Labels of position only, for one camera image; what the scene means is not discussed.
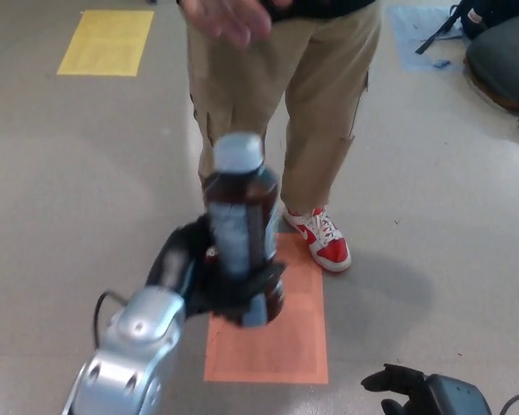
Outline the robot black right hand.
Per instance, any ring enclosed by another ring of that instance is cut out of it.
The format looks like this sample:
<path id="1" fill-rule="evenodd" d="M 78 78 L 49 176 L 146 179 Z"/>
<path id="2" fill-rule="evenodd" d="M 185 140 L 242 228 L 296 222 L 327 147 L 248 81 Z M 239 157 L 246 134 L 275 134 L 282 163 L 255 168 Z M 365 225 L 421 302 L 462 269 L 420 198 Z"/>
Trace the robot black right hand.
<path id="1" fill-rule="evenodd" d="M 362 380 L 373 393 L 392 392 L 408 396 L 404 405 L 384 399 L 386 415 L 490 415 L 490 406 L 471 383 L 442 374 L 425 375 L 410 367 L 386 363 L 384 369 Z"/>

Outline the person's right hand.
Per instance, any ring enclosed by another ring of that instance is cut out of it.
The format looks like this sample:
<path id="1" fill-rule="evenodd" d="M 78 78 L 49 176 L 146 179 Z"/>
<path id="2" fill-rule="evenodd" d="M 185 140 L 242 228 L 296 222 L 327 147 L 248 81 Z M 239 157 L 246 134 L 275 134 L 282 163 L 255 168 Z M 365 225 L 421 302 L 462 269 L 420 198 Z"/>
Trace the person's right hand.
<path id="1" fill-rule="evenodd" d="M 237 48 L 271 32 L 271 17 L 258 1 L 185 0 L 179 6 L 189 24 L 214 39 L 224 37 Z"/>

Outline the robot black left hand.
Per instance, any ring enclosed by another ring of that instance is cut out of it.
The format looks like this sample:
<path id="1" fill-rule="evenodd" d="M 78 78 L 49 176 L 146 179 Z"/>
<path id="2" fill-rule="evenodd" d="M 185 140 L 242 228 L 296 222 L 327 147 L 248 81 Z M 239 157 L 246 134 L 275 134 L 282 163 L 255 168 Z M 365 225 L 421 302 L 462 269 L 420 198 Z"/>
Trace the robot black left hand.
<path id="1" fill-rule="evenodd" d="M 235 326 L 246 327 L 245 315 L 259 305 L 266 317 L 260 325 L 277 318 L 284 306 L 282 274 L 286 265 L 270 260 L 242 277 L 231 277 L 221 268 L 207 214 L 176 228 L 163 244 L 146 283 L 162 285 L 180 295 L 188 317 L 211 313 Z"/>

